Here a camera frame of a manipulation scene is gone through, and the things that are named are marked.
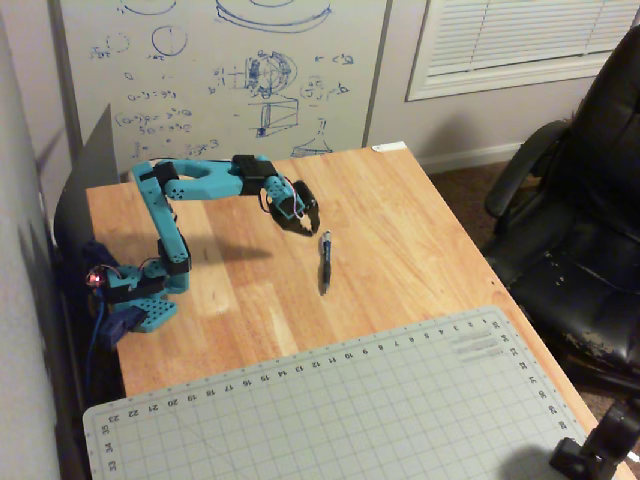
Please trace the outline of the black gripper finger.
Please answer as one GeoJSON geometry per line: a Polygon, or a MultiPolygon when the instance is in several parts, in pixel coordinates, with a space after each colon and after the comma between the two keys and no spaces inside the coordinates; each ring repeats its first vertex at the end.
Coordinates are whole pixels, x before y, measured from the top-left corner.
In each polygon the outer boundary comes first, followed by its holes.
{"type": "Polygon", "coordinates": [[[297,235],[301,235],[304,237],[312,237],[314,235],[313,229],[310,227],[305,227],[302,224],[301,220],[295,216],[291,218],[287,218],[285,215],[282,215],[280,212],[275,212],[274,221],[284,231],[295,233],[297,235]]]}
{"type": "Polygon", "coordinates": [[[312,228],[315,235],[320,227],[319,204],[304,181],[295,181],[292,186],[295,193],[294,216],[299,218],[305,227],[312,228]]]}

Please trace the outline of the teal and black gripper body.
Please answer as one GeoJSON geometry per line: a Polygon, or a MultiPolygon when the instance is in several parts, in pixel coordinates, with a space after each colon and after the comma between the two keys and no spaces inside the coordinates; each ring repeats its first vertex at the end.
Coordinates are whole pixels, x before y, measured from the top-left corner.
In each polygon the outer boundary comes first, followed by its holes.
{"type": "Polygon", "coordinates": [[[269,213],[274,220],[301,220],[304,215],[304,203],[296,188],[286,176],[280,174],[269,176],[264,181],[259,204],[262,211],[269,213]]]}

